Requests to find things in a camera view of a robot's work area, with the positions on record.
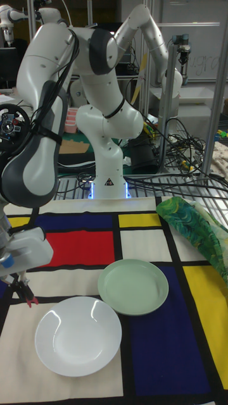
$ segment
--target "blue led light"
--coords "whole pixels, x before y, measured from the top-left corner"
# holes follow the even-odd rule
[[[88,197],[90,200],[93,200],[93,198],[94,198],[94,184],[93,183],[91,183],[91,191],[90,191],[90,193],[89,193],[89,197]]]
[[[129,193],[129,186],[128,186],[127,182],[126,182],[126,186],[125,186],[125,196],[126,196],[126,198],[131,198],[131,195]]]

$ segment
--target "plate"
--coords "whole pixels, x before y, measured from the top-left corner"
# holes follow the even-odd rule
[[[81,377],[105,367],[121,338],[120,320],[109,305],[92,297],[73,297],[44,315],[35,333],[35,349],[51,371]]]
[[[98,279],[103,301],[125,315],[145,315],[158,309],[168,296],[168,281],[155,265],[142,260],[118,260]]]

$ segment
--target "red square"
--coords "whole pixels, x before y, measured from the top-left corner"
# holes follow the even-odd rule
[[[67,265],[99,266],[115,261],[113,233],[74,232],[50,233],[47,240],[54,251],[48,267]]]

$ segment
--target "tablecloth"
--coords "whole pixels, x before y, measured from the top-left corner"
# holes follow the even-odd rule
[[[32,222],[54,249],[28,271],[39,305],[0,284],[0,404],[193,405],[228,403],[228,291],[220,275],[156,213],[161,199],[51,201],[39,210],[12,205],[12,226]],[[95,374],[70,378],[39,360],[34,335],[56,303],[98,296],[103,269],[141,259],[166,275],[165,303],[144,316],[119,315],[120,350]]]

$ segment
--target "whiteboard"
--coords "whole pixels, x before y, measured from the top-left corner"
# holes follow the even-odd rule
[[[161,28],[166,45],[173,35],[189,34],[189,80],[216,80],[227,15],[228,0],[163,0],[163,23],[220,22],[219,27]]]

